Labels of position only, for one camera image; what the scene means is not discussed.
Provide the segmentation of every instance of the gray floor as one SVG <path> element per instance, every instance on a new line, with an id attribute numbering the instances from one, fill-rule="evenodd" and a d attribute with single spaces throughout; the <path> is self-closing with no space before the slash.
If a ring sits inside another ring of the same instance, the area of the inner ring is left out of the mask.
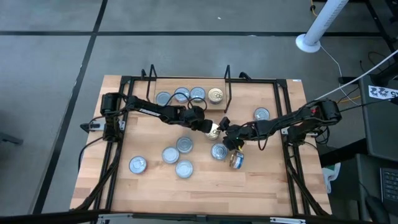
<path id="1" fill-rule="evenodd" d="M 0 0 L 0 30 L 93 29 L 100 0 Z M 317 11 L 323 4 L 317 3 Z M 314 17 L 307 0 L 113 0 L 100 30 L 127 31 L 296 31 Z M 375 3 L 387 31 L 389 11 Z M 334 32 L 376 32 L 364 4 L 348 4 L 330 27 Z M 0 145 L 0 215 L 31 212 L 50 150 L 78 75 L 89 37 L 0 36 L 0 131 L 24 139 Z M 155 64 L 158 75 L 220 77 L 226 65 L 258 78 L 301 79 L 308 100 L 338 86 L 338 67 L 323 51 L 306 54 L 295 37 L 97 37 L 44 212 L 69 209 L 77 159 L 87 134 L 79 128 L 92 117 L 104 75 L 138 75 Z M 362 74 L 369 51 L 388 54 L 379 37 L 324 37 L 322 45 L 339 61 L 343 75 Z M 331 95 L 338 99 L 342 94 Z M 364 136 L 361 110 L 344 114 L 331 128 L 330 145 Z M 332 204 L 336 212 L 338 206 Z"/>

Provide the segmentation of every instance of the metal can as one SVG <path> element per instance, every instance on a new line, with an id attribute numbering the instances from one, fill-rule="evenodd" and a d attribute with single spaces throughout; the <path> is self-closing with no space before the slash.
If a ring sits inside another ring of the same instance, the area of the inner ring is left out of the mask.
<path id="1" fill-rule="evenodd" d="M 257 108 L 254 111 L 254 120 L 255 121 L 260 121 L 260 120 L 268 120 L 269 119 L 269 111 L 265 108 Z"/>
<path id="2" fill-rule="evenodd" d="M 234 169 L 240 169 L 243 163 L 243 154 L 235 151 L 232 156 L 231 160 L 229 161 L 229 166 Z"/>
<path id="3" fill-rule="evenodd" d="M 171 95 L 167 92 L 160 92 L 156 95 L 156 103 L 160 106 L 165 106 L 167 102 L 171 104 L 172 100 L 169 101 Z"/>
<path id="4" fill-rule="evenodd" d="M 185 96 L 183 96 L 182 94 L 177 94 L 175 95 L 175 99 L 179 102 L 179 103 L 186 103 L 189 100 L 189 96 L 190 96 L 190 92 L 187 88 L 185 87 L 180 87 L 178 89 L 175 90 L 174 94 L 176 93 L 182 93 Z"/>
<path id="5" fill-rule="evenodd" d="M 193 173 L 193 165 L 190 161 L 180 161 L 175 166 L 175 173 L 181 178 L 189 178 Z"/>
<path id="6" fill-rule="evenodd" d="M 211 155 L 217 160 L 225 160 L 227 154 L 228 149 L 224 146 L 224 144 L 217 143 L 211 147 Z"/>
<path id="7" fill-rule="evenodd" d="M 206 92 L 202 87 L 195 87 L 191 89 L 191 98 L 194 102 L 202 102 L 205 99 Z"/>
<path id="8" fill-rule="evenodd" d="M 220 130 L 217 130 L 217 128 L 218 128 L 218 125 L 215 124 L 215 123 L 213 123 L 213 124 L 211 125 L 211 130 L 210 130 L 210 132 L 205 134 L 206 137 L 207 137 L 208 139 L 210 139 L 210 140 L 216 140 L 216 139 L 218 139 L 218 136 L 220 135 L 220 132 L 221 132 L 221 131 L 220 131 Z"/>
<path id="9" fill-rule="evenodd" d="M 142 156 L 133 157 L 129 164 L 130 171 L 135 174 L 141 174 L 147 168 L 147 161 Z"/>
<path id="10" fill-rule="evenodd" d="M 168 164 L 173 164 L 178 161 L 180 153 L 174 147 L 167 147 L 162 152 L 163 161 Z"/>
<path id="11" fill-rule="evenodd" d="M 212 88 L 207 95 L 210 103 L 218 104 L 223 100 L 224 94 L 219 88 Z"/>
<path id="12" fill-rule="evenodd" d="M 193 149 L 193 142 L 188 137 L 180 137 L 177 140 L 176 145 L 177 145 L 177 149 L 181 153 L 188 153 L 188 152 L 192 151 L 192 149 Z"/>

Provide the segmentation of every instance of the pole base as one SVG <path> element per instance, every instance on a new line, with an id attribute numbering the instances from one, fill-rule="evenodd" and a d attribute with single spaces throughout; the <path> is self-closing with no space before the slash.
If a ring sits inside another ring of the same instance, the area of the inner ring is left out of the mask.
<path id="1" fill-rule="evenodd" d="M 305 34 L 301 34 L 296 38 L 297 47 L 306 53 L 315 53 L 321 49 L 321 42 L 316 42 L 314 45 L 304 44 Z"/>

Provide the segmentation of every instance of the printed label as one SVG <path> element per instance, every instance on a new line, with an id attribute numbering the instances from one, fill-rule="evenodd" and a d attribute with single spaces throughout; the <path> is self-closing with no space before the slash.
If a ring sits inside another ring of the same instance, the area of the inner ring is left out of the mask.
<path id="1" fill-rule="evenodd" d="M 155 113 L 155 112 L 152 112 L 152 111 L 149 111 L 149 110 L 145 110 L 145 109 L 140 109 L 139 111 L 143 112 L 145 114 L 152 115 L 152 116 L 160 116 L 160 114 L 158 114 L 158 113 Z"/>
<path id="2" fill-rule="evenodd" d="M 398 96 L 398 90 L 369 85 L 369 96 L 376 99 L 389 99 Z"/>

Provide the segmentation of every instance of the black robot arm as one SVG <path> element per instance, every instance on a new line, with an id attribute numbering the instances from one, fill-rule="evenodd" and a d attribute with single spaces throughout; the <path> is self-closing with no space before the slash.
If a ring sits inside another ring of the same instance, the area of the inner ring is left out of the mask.
<path id="1" fill-rule="evenodd" d="M 244 141 L 265 140 L 284 128 L 287 128 L 288 142 L 303 144 L 307 133 L 322 126 L 334 125 L 340 120 L 341 115 L 334 101 L 317 100 L 307 103 L 297 111 L 269 121 L 250 121 L 243 125 L 229 125 L 230 120 L 224 117 L 218 129 L 226 133 L 223 144 L 229 150 L 233 150 L 240 149 Z"/>
<path id="2" fill-rule="evenodd" d="M 118 110 L 119 100 L 124 100 L 126 105 Z M 213 122 L 205 119 L 204 110 L 199 106 L 186 108 L 185 106 L 160 106 L 155 103 L 142 100 L 136 96 L 126 96 L 120 93 L 107 93 L 102 96 L 101 114 L 105 117 L 104 136 L 106 141 L 119 140 L 118 116 L 128 111 L 138 111 L 158 117 L 166 124 L 178 124 L 194 131 L 209 133 Z"/>

